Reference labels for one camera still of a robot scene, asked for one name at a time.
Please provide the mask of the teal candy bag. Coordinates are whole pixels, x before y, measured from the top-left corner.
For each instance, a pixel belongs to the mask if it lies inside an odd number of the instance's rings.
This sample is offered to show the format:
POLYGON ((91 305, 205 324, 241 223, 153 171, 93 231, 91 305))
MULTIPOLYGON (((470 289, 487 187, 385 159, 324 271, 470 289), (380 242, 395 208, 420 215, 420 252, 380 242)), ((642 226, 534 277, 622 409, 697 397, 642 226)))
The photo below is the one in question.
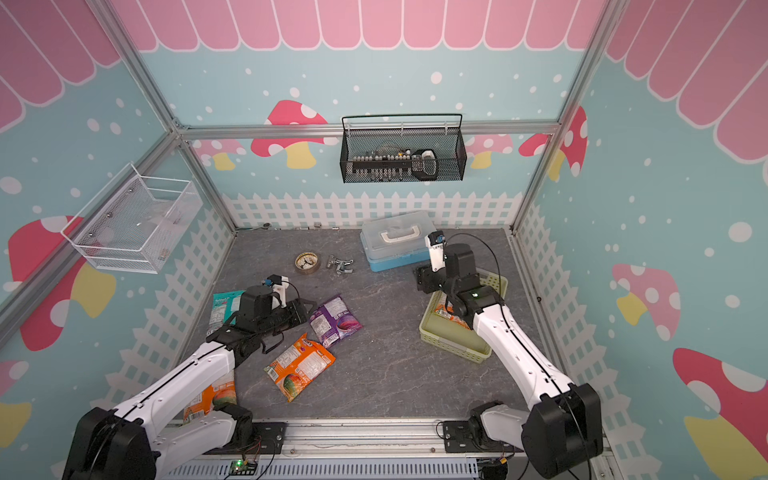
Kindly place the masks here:
POLYGON ((243 293, 244 290, 240 290, 213 295, 213 306, 206 332, 207 335, 218 330, 233 313, 239 310, 243 293))

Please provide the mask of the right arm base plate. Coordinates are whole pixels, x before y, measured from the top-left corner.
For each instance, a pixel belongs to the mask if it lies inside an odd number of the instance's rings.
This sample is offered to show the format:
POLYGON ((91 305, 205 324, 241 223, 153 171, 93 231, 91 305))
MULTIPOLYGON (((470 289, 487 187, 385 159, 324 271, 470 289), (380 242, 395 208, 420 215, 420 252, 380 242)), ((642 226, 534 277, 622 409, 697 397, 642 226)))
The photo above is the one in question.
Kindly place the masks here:
POLYGON ((435 430, 443 441, 446 453, 514 452, 512 446, 487 438, 480 428, 469 420, 441 420, 435 425, 435 430))

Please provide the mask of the small green circuit board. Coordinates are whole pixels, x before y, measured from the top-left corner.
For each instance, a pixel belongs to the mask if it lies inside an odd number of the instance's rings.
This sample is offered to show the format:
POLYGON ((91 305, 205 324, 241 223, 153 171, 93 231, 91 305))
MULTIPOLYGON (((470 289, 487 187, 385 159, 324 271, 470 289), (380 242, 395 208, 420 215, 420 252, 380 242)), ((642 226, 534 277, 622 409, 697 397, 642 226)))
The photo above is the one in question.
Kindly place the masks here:
POLYGON ((253 477, 258 468, 258 462, 255 460, 235 460, 230 464, 227 477, 253 477))

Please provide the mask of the purple candy bag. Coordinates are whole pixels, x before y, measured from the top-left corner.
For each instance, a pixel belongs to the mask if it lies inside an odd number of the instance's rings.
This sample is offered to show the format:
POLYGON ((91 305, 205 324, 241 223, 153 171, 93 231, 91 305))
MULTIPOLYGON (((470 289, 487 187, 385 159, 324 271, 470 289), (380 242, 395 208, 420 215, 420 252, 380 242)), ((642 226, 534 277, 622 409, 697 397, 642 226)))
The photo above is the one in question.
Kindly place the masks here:
POLYGON ((310 316, 309 324, 318 341, 325 348, 331 347, 363 328, 340 295, 320 305, 310 316))

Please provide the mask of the green perforated plastic basket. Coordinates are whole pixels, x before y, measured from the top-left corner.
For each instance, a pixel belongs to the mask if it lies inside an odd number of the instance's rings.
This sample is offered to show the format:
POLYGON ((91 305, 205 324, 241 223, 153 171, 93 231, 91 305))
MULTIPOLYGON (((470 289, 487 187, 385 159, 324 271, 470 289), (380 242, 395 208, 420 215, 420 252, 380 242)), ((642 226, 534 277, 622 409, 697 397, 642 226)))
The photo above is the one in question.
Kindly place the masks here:
MULTIPOLYGON (((496 290, 502 299, 505 297, 508 286, 506 277, 484 269, 478 269, 477 272, 480 285, 490 286, 496 290)), ((422 341, 474 363, 481 364, 488 359, 492 349, 474 330, 465 329, 433 313, 439 303, 451 305, 453 308, 453 304, 448 301, 445 293, 436 291, 431 294, 419 324, 422 341)))

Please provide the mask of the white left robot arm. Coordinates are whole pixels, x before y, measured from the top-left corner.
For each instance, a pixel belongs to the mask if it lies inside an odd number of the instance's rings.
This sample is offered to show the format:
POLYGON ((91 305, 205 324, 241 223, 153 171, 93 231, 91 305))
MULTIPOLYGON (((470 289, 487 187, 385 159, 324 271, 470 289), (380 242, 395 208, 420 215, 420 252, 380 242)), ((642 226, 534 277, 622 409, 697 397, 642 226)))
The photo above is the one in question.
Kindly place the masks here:
POLYGON ((78 422, 63 469, 65 479, 160 479, 211 450, 244 454, 261 444, 253 414, 234 404, 175 428, 171 421, 207 387, 233 372, 265 340, 308 322, 317 304, 286 298, 291 283, 272 276, 247 289, 240 308, 186 360, 137 395, 105 410, 95 407, 78 422))

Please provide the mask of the brown tape roll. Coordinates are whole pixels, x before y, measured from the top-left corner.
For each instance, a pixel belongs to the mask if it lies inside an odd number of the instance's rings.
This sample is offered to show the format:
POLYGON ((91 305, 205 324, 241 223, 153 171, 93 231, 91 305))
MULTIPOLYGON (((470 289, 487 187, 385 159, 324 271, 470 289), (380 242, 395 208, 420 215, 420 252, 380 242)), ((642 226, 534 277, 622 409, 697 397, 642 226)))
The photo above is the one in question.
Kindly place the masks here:
POLYGON ((303 252, 294 260, 294 268, 303 275, 315 273, 321 266, 320 255, 315 252, 303 252))

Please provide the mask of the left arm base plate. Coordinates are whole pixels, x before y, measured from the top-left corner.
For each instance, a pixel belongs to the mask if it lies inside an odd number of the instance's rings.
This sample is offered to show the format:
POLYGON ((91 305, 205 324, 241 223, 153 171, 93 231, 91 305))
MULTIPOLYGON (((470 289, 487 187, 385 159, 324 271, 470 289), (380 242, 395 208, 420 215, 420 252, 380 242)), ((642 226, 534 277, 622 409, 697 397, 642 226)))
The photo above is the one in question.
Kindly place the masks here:
POLYGON ((235 428, 232 439, 220 452, 224 454, 280 454, 286 438, 286 422, 251 422, 235 428))

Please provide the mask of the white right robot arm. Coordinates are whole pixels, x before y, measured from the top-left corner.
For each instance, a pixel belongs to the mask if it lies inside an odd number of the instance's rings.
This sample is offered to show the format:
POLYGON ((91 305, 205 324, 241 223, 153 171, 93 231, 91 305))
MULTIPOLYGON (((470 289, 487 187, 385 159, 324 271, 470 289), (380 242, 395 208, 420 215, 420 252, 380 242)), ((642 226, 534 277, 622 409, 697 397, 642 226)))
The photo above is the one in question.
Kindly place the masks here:
POLYGON ((415 271, 418 289, 446 295, 454 315, 491 347, 526 400, 526 410, 499 402, 476 408, 470 424, 478 447, 511 445, 546 479, 602 455, 601 400, 594 388, 575 384, 541 352, 503 296, 481 282, 469 245, 442 231, 428 234, 424 242, 430 263, 415 271))

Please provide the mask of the blue box clear lid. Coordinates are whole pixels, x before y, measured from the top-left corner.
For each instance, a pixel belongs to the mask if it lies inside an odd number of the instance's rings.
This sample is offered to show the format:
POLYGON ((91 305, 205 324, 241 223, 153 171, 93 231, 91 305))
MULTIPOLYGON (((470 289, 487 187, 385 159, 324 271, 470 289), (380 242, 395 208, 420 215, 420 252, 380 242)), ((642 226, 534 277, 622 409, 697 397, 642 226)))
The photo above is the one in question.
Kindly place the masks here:
POLYGON ((373 220, 363 225, 360 239, 373 272, 429 260, 427 236, 437 228, 426 212, 373 220))

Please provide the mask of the silver metal faucet valve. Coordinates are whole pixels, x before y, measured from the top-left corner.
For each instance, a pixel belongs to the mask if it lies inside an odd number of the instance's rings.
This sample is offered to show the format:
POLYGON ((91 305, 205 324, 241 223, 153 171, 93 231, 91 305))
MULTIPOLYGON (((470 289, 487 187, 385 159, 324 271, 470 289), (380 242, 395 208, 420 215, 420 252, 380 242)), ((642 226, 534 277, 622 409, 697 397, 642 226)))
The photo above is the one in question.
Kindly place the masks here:
POLYGON ((326 262, 326 268, 327 269, 333 269, 337 275, 346 275, 351 274, 354 272, 354 260, 353 259, 341 259, 336 257, 335 255, 330 255, 327 262, 326 262))

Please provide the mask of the orange Fox's candy bag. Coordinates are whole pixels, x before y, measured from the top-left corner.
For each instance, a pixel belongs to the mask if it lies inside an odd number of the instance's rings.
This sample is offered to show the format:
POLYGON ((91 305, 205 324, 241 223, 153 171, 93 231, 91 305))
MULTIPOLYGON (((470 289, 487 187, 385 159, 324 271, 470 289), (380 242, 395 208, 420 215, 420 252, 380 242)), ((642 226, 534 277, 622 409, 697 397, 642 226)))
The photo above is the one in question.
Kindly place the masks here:
POLYGON ((335 356, 321 343, 304 334, 267 365, 264 372, 292 402, 335 361, 335 356))

